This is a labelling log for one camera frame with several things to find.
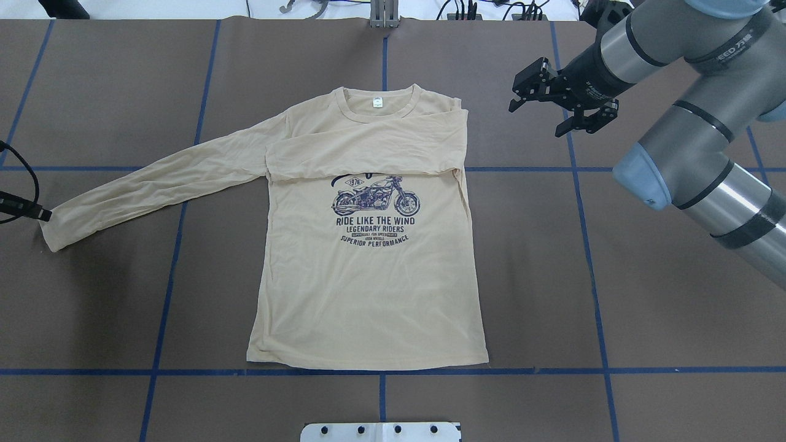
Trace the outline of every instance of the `beige shirt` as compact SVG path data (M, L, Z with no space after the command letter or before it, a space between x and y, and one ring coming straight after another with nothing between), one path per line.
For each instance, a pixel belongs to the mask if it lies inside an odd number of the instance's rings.
M52 251L266 176L247 360L313 369L485 363L464 158L467 112L422 90L341 87L67 201Z

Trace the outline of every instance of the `motorcycle graphic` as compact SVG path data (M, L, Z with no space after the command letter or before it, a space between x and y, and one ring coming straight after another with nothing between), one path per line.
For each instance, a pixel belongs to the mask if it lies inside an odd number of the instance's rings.
M338 216L347 216L361 210L386 210L393 200L393 190L398 192L393 207L404 216L415 215L421 210L421 200L414 192L401 188L402 177L388 176L371 186L340 190L333 202L333 211Z

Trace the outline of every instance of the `motorcycle wheel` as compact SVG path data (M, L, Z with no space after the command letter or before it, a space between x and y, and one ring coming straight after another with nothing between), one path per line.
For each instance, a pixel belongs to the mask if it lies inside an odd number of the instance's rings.
M421 200L414 192L404 192L395 200L395 209L404 216L412 216L421 210Z
M333 202L333 211L338 216L352 215L354 213L354 210L346 207L351 203L352 203L352 193L349 192L339 193L339 196L336 197L336 200Z

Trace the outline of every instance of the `printed graphic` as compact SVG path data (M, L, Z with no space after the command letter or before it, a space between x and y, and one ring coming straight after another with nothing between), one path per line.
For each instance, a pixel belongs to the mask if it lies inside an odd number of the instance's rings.
M393 207L404 216L415 215L421 210L421 200L414 192L401 187L402 177L388 176L371 186L340 191L333 202L333 211L338 216L351 215L360 210L386 210L393 199L393 190L398 192Z
M349 175L336 177L331 186ZM371 179L373 174L365 174ZM332 209L339 217L336 227L340 229L341 241L358 247L390 247L410 239L407 229L415 224L415 215L421 210L417 195L402 188L403 178L389 175L370 186L357 176L343 181L349 190L339 190ZM353 215L361 211L385 211L391 205L401 216Z

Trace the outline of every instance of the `shirt hem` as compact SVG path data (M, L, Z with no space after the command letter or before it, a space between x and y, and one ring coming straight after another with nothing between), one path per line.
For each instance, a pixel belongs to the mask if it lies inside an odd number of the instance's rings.
M285 355L281 352L261 352L248 349L246 360L250 363L283 363L295 368L307 370L369 370L369 371L395 371L395 370L428 370L445 366L466 366L479 363L488 363L488 353L475 353L471 355L456 355L442 358L416 358L416 359L387 359L384 361L351 362L351 361L325 361L303 358L294 355Z

